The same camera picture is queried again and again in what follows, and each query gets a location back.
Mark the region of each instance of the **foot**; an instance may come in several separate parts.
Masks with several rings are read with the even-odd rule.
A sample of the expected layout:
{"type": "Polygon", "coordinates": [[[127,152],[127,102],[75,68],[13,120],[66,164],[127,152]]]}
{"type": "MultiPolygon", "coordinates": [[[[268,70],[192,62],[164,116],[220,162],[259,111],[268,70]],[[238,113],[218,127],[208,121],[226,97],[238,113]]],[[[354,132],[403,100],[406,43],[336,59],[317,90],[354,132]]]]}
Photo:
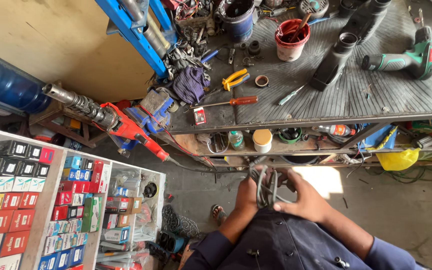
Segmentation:
{"type": "Polygon", "coordinates": [[[226,218],[228,218],[228,216],[226,215],[223,207],[218,206],[213,211],[213,218],[214,221],[216,221],[216,223],[218,224],[218,226],[221,226],[221,224],[226,221],[226,218]]]}

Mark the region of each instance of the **person's hand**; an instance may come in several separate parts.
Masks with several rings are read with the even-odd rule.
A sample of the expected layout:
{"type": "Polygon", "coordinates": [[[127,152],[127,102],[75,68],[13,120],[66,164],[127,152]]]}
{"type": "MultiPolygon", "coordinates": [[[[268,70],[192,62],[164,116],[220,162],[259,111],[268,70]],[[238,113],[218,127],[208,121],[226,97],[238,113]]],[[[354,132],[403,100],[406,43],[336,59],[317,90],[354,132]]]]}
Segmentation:
{"type": "Polygon", "coordinates": [[[297,191],[297,200],[294,203],[276,202],[273,206],[275,211],[285,212],[312,222],[323,222],[333,209],[316,189],[304,180],[301,175],[292,169],[277,169],[283,173],[278,178],[278,187],[287,180],[287,187],[297,191]]]}

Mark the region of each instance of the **concrete floor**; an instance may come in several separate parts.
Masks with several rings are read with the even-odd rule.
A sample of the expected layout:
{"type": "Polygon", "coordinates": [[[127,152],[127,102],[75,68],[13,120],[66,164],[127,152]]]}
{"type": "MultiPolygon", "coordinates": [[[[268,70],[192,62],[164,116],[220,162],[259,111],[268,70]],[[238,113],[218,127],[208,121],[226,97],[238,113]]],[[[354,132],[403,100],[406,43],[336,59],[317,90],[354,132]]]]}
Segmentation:
{"type": "MultiPolygon", "coordinates": [[[[164,148],[181,164],[204,169],[190,157],[178,156],[181,152],[171,146],[164,148]]],[[[174,210],[195,221],[201,231],[216,229],[210,215],[212,205],[221,204],[227,213],[234,209],[238,183],[244,175],[225,174],[215,183],[213,174],[201,174],[171,163],[161,163],[140,144],[132,150],[129,159],[120,156],[116,150],[116,145],[109,138],[97,148],[83,149],[94,155],[165,173],[165,192],[175,197],[171,202],[174,210]]],[[[385,175],[371,176],[365,169],[359,169],[346,178],[351,170],[297,168],[332,207],[370,234],[407,250],[417,261],[432,268],[432,182],[402,184],[385,175]]],[[[286,187],[280,188],[278,194],[287,199],[295,196],[286,187]]]]}

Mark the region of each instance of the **cordless drill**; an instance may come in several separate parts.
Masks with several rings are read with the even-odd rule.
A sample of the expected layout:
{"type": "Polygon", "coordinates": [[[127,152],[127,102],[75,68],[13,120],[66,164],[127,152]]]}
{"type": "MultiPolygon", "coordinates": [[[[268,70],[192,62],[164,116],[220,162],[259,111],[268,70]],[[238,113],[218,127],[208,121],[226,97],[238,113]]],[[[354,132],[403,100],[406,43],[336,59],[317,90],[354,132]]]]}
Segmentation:
{"type": "Polygon", "coordinates": [[[366,55],[361,68],[372,71],[407,69],[418,80],[432,78],[432,31],[424,26],[416,31],[415,45],[402,54],[366,55]]]}

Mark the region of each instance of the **white container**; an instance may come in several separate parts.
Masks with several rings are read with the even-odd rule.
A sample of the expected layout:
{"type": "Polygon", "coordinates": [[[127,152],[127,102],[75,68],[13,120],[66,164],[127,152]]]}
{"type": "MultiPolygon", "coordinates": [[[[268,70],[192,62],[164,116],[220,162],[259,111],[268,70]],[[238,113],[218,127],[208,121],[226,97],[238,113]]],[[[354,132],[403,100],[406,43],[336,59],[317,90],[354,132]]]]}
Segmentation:
{"type": "Polygon", "coordinates": [[[273,141],[273,134],[269,129],[258,129],[252,135],[254,149],[261,154],[265,154],[271,150],[271,142],[273,141]]]}

